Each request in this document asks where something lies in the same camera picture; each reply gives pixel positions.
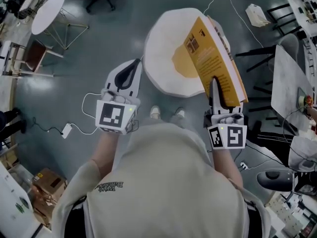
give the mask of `text print on shirt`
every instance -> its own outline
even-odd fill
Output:
[[[106,182],[106,183],[102,183],[99,184],[95,189],[98,189],[99,192],[103,192],[103,191],[115,191],[115,187],[118,188],[122,188],[123,186],[123,182]]]

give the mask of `power adapter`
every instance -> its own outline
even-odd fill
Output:
[[[62,137],[65,139],[67,138],[68,134],[70,133],[71,129],[73,127],[70,125],[70,123],[67,123],[62,131]]]
[[[245,164],[244,162],[241,162],[241,163],[240,163],[240,166],[241,166],[244,170],[248,169],[247,164]]]

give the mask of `sneaker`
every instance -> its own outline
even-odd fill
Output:
[[[12,111],[16,113],[17,115],[21,114],[21,110],[19,110],[18,108],[13,108]]]
[[[183,118],[185,118],[185,111],[183,108],[178,108],[176,111],[175,111],[175,116],[181,116]]]
[[[21,121],[21,133],[24,134],[26,131],[26,120]]]
[[[151,108],[150,117],[153,119],[160,119],[160,109],[158,106],[153,106]]]

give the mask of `concrete floor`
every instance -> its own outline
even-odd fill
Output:
[[[23,111],[29,124],[32,123],[32,117],[36,117],[37,122],[43,128],[56,126],[62,130],[67,122],[73,122],[83,131],[92,132],[95,129],[94,120],[81,112],[85,94],[88,92],[100,93],[108,73],[113,68],[143,55],[145,38],[163,12],[184,7],[194,7],[204,11],[211,0],[112,1],[116,6],[116,11],[111,12],[106,0],[100,0],[92,7],[92,14],[89,15],[83,7],[87,5],[87,0],[66,0],[64,8],[74,14],[78,21],[89,24],[90,29],[67,51],[63,52],[65,55],[63,59],[51,55],[46,56],[45,66],[41,68],[41,72],[53,72],[54,78],[34,76],[18,80],[15,104]],[[270,46],[281,37],[277,31],[271,30],[272,25],[263,28],[252,27],[245,9],[249,4],[254,3],[261,6],[263,10],[267,10],[284,4],[285,0],[232,0],[232,2],[263,46]],[[260,48],[259,43],[235,13],[229,0],[214,0],[207,14],[222,25],[233,55]],[[47,45],[54,44],[45,34],[36,38]],[[57,45],[54,50],[62,53],[61,48]],[[271,72],[265,66],[246,73],[246,69],[260,59],[261,57],[244,57],[235,60],[249,97],[263,96],[262,93],[255,92],[253,86],[255,84],[261,86],[265,81],[272,79]],[[143,73],[139,98],[142,101],[138,113],[140,121],[149,115],[150,108],[154,104],[161,107],[162,118],[165,120],[177,107],[184,107],[186,118],[195,126],[207,148],[210,149],[207,131],[202,128],[203,114],[209,107],[205,94],[188,99],[164,95]],[[86,112],[94,115],[96,99],[95,96],[89,96],[86,99],[84,106]],[[261,105],[247,104],[244,107],[244,113],[247,114],[248,109],[253,106]],[[268,112],[252,113],[250,121],[254,122],[266,116],[268,116]],[[266,126],[274,128],[273,124],[266,124]],[[54,130],[46,133],[35,126],[29,128],[25,135],[17,133],[18,157],[32,173],[49,167],[71,179],[77,169],[92,155],[100,133],[97,130],[93,135],[83,135],[74,128],[67,139],[63,139]],[[129,136],[120,138],[118,155],[124,152],[128,140]],[[232,151],[233,156],[236,156],[238,152]],[[246,148],[237,159],[237,163],[244,160],[249,167],[253,167],[266,159],[256,151]],[[257,184],[256,174],[261,170],[276,166],[280,165],[270,161],[259,168],[243,171],[245,187],[265,201],[269,191]]]

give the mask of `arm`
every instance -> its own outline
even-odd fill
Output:
[[[219,173],[222,173],[228,179],[233,180],[239,187],[243,187],[242,176],[234,163],[229,150],[213,150],[212,156],[214,169]]]
[[[314,119],[314,121],[317,123],[317,110],[312,109],[310,107],[307,107],[307,113]]]
[[[96,163],[101,178],[104,178],[112,170],[118,139],[119,135],[114,133],[103,133],[99,139],[91,161]]]
[[[73,205],[111,172],[119,135],[102,133],[92,158],[81,166],[53,210],[53,237],[64,237],[68,215]]]

